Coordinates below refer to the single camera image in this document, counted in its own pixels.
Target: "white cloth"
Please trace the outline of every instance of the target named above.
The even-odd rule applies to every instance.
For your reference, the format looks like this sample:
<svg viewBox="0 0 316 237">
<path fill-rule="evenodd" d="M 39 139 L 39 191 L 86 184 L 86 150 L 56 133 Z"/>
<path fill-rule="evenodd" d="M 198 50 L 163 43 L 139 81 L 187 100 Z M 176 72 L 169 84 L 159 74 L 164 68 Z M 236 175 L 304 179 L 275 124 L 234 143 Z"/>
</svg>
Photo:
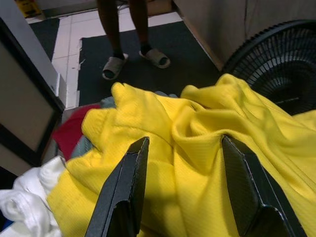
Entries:
<svg viewBox="0 0 316 237">
<path fill-rule="evenodd" d="M 12 224 L 0 233 L 0 237 L 62 236 L 46 197 L 64 169 L 62 158 L 57 156 L 42 167 L 32 168 L 18 177 L 12 190 L 0 190 L 0 209 L 3 215 L 11 221 L 22 223 Z"/>
</svg>

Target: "black floor mat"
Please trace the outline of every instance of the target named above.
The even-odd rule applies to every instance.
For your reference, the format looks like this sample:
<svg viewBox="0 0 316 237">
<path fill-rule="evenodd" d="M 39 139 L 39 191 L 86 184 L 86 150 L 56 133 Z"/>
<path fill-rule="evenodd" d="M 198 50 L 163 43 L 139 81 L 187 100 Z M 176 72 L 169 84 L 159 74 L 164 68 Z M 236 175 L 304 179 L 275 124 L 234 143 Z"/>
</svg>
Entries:
<svg viewBox="0 0 316 237">
<path fill-rule="evenodd" d="M 53 18 L 30 24 L 49 59 L 52 60 L 59 27 L 59 19 Z"/>
<path fill-rule="evenodd" d="M 79 105 L 96 103 L 110 96 L 111 86 L 116 81 L 178 96 L 188 84 L 197 87 L 215 84 L 219 76 L 218 70 L 183 22 L 150 27 L 149 35 L 151 45 L 170 57 L 171 66 L 159 69 L 151 65 L 138 54 L 136 31 L 122 32 L 122 48 L 129 54 L 129 60 L 115 81 L 102 78 L 103 67 L 112 54 L 107 37 L 82 39 Z"/>
</svg>

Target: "foot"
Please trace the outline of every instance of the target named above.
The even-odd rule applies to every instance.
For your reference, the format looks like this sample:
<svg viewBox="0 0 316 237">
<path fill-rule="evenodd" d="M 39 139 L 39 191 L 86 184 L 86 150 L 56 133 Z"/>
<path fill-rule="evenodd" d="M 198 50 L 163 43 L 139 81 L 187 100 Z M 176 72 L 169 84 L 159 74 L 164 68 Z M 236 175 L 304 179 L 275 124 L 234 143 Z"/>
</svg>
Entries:
<svg viewBox="0 0 316 237">
<path fill-rule="evenodd" d="M 151 61 L 158 68 L 167 68 L 171 63 L 170 59 L 156 48 L 151 48 L 147 52 L 141 49 L 139 55 Z"/>
<path fill-rule="evenodd" d="M 114 80 L 118 77 L 124 64 L 127 62 L 128 55 L 123 54 L 123 57 L 110 57 L 108 62 L 103 68 L 102 77 L 106 80 Z"/>
</svg>

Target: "person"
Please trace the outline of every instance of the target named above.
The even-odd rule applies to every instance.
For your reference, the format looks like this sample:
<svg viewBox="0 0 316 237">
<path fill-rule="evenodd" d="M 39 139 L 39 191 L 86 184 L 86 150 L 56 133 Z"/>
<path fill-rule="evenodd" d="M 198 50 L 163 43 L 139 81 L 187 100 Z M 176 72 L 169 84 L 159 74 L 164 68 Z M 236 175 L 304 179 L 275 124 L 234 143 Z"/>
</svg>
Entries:
<svg viewBox="0 0 316 237">
<path fill-rule="evenodd" d="M 123 53 L 119 38 L 119 16 L 115 0 L 97 0 L 99 17 L 110 40 L 113 55 L 103 69 L 103 78 L 116 79 L 128 59 Z M 167 68 L 170 59 L 148 42 L 148 18 L 146 0 L 128 0 L 130 14 L 140 41 L 140 56 L 148 59 L 158 68 Z"/>
</svg>

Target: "wrinkled fabric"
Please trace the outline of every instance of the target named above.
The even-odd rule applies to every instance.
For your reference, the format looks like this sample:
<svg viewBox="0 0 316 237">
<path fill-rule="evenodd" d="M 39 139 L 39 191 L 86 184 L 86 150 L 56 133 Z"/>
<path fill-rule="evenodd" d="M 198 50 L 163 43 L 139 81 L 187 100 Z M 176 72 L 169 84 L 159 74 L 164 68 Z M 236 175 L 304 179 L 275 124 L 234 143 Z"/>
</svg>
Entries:
<svg viewBox="0 0 316 237">
<path fill-rule="evenodd" d="M 62 236 L 46 197 L 64 169 L 61 157 L 57 156 L 19 176 L 11 190 L 0 190 L 0 210 L 4 217 L 21 223 L 8 227 L 4 236 L 17 236 L 14 233 L 33 237 Z"/>
<path fill-rule="evenodd" d="M 175 94 L 169 94 L 163 93 L 162 91 L 155 91 L 155 94 L 161 95 L 161 96 L 169 96 L 172 98 L 178 98 Z M 115 108 L 115 102 L 113 96 L 104 98 L 100 102 L 101 108 Z M 86 154 L 88 151 L 90 151 L 93 147 L 93 144 L 89 141 L 89 139 L 86 136 L 81 136 L 79 139 L 74 151 L 72 152 L 71 158 L 81 157 L 84 154 Z"/>
<path fill-rule="evenodd" d="M 139 236 L 237 237 L 221 139 L 256 153 L 308 236 L 316 236 L 315 111 L 290 116 L 245 81 L 187 86 L 181 98 L 115 83 L 116 109 L 91 110 L 82 131 L 94 148 L 67 163 L 48 203 L 66 237 L 84 236 L 104 181 L 130 144 L 150 138 Z"/>
<path fill-rule="evenodd" d="M 71 158 L 71 154 L 82 136 L 81 125 L 86 113 L 91 109 L 99 108 L 98 104 L 82 106 L 53 133 L 53 139 L 66 160 Z"/>
</svg>

